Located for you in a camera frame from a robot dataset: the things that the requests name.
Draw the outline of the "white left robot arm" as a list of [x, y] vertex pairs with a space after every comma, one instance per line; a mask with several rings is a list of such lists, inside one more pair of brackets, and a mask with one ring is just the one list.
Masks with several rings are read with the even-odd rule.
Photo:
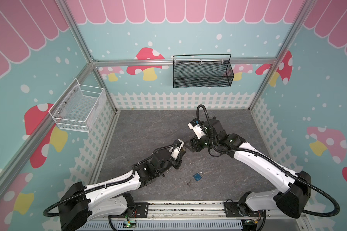
[[131, 215], [135, 203], [128, 192], [150, 185], [172, 167], [179, 169], [185, 153], [182, 144], [157, 148], [126, 174], [87, 186], [73, 184], [57, 205], [61, 230], [75, 231], [105, 215]]

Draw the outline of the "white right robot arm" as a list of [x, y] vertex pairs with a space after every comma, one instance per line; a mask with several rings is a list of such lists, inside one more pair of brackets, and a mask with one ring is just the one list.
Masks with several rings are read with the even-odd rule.
[[246, 164], [275, 186], [272, 191], [245, 192], [238, 201], [242, 216], [247, 217], [252, 211], [258, 210], [279, 210], [291, 218], [300, 217], [311, 196], [311, 190], [287, 176], [287, 168], [273, 160], [267, 160], [267, 156], [258, 152], [243, 137], [235, 133], [227, 134], [215, 117], [206, 122], [193, 119], [188, 127], [195, 133], [186, 142], [186, 147], [192, 152], [205, 148], [226, 151], [228, 156]]

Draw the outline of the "blue padlock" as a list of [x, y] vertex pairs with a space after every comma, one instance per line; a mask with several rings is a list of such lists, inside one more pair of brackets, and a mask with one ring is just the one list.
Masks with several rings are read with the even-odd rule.
[[204, 175], [203, 172], [197, 172], [196, 174], [193, 175], [193, 178], [194, 178], [195, 181], [198, 182], [199, 180], [202, 179], [203, 175]]

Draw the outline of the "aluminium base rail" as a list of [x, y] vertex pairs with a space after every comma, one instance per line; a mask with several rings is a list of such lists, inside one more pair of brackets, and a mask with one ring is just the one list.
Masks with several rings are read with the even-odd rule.
[[305, 215], [290, 218], [280, 211], [240, 214], [236, 203], [227, 201], [137, 202], [131, 216], [125, 217], [127, 202], [113, 198], [92, 210], [95, 218], [81, 231], [243, 231], [250, 225], [262, 231], [311, 231]]

